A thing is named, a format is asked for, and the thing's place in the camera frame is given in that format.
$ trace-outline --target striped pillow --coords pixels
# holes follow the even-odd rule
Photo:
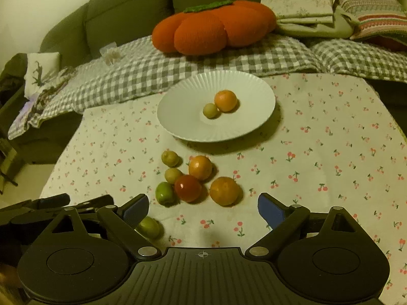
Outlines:
[[[382,36],[407,45],[407,17],[398,1],[338,0],[338,3],[360,21],[351,40]]]

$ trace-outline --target cherry print tablecloth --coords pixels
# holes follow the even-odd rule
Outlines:
[[[390,262],[381,300],[404,301],[407,147],[391,115],[360,78],[292,73],[265,81],[277,97],[272,117],[253,133],[224,143],[189,143],[169,135],[155,116],[162,94],[85,111],[41,196],[66,192],[71,203],[79,203],[109,193],[120,206],[145,193],[149,215],[165,229],[156,241],[160,248],[240,246],[243,252],[270,231],[256,208],[261,192],[313,212],[343,206]],[[171,208],[156,203],[165,149],[182,157],[183,172],[192,156],[207,155],[217,176],[233,177],[242,186],[242,201],[231,208],[210,197]]]

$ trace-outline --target orange plush pumpkin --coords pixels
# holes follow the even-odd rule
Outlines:
[[[208,55],[226,46],[249,46],[275,26],[275,14],[267,6],[245,0],[226,1],[189,8],[164,19],[154,28],[152,41],[164,53]]]

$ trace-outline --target orange fruit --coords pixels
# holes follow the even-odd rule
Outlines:
[[[209,196],[215,203],[224,207],[233,204],[239,197],[240,192],[241,188],[235,180],[227,176],[221,176],[210,185]]]
[[[190,203],[201,195],[202,186],[195,177],[187,174],[180,176],[176,180],[174,190],[181,200]]]
[[[222,112],[229,112],[237,105],[237,97],[230,90],[221,90],[215,95],[215,105]]]
[[[189,162],[188,173],[198,180],[206,180],[212,173],[212,162],[208,157],[195,156]]]

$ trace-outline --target white pillow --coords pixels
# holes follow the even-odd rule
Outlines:
[[[60,70],[59,53],[32,53],[27,55],[27,73],[24,76],[24,96],[27,99],[41,93],[44,84],[56,76]]]

